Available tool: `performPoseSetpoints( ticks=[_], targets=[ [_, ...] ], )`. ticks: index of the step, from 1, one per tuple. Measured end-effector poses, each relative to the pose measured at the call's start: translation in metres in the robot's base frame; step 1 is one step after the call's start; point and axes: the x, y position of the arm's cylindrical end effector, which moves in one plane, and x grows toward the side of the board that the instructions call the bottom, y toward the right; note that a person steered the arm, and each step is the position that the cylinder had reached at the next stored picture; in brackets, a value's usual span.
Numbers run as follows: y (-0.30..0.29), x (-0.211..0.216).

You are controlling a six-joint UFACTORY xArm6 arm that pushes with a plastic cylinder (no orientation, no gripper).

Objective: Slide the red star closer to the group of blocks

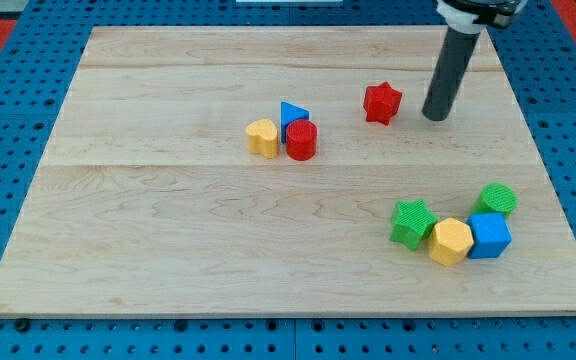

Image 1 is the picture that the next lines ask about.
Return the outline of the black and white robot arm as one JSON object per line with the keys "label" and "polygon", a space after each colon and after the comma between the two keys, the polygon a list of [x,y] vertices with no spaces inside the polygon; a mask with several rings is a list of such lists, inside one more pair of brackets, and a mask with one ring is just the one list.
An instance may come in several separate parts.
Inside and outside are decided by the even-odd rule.
{"label": "black and white robot arm", "polygon": [[527,0],[438,0],[436,10],[452,30],[478,34],[485,27],[508,28],[527,3]]}

